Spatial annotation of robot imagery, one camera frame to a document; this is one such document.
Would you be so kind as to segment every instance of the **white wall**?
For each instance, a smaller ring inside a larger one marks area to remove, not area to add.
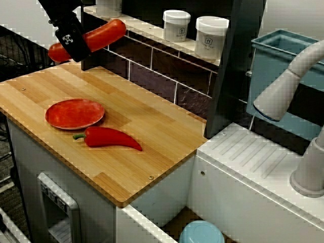
[[[267,0],[259,35],[276,29],[324,39],[324,1]]]
[[[80,17],[80,8],[76,13]],[[47,49],[57,42],[48,20],[37,0],[0,0],[0,25]]]
[[[324,39],[323,13],[323,0],[268,0],[260,35],[283,28],[315,39]],[[0,25],[13,29],[45,48],[57,42],[55,30],[48,20],[37,0],[0,2]]]

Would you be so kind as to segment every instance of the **green pepper stem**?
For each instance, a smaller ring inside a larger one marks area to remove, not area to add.
[[[83,134],[83,133],[81,133],[81,134],[76,134],[76,135],[73,135],[73,139],[74,140],[76,140],[76,139],[78,139],[78,138],[85,138],[86,137],[86,135],[85,134]]]

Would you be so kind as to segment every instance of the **blue bowl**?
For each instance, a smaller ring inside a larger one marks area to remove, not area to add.
[[[215,225],[203,220],[196,220],[183,229],[179,243],[225,243],[225,239]]]

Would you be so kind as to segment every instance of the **white faucet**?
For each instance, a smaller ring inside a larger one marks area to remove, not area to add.
[[[288,68],[270,84],[253,102],[254,108],[264,117],[280,121],[288,110],[300,79],[318,61],[324,58],[324,40],[304,49]],[[290,177],[291,186],[308,197],[324,195],[324,127],[303,155],[298,168]]]

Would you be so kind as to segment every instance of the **jar lid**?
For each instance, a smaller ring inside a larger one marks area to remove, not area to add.
[[[189,24],[191,15],[181,10],[166,10],[163,20],[171,24]]]
[[[206,34],[225,36],[228,24],[228,19],[214,16],[202,16],[197,18],[196,29]]]

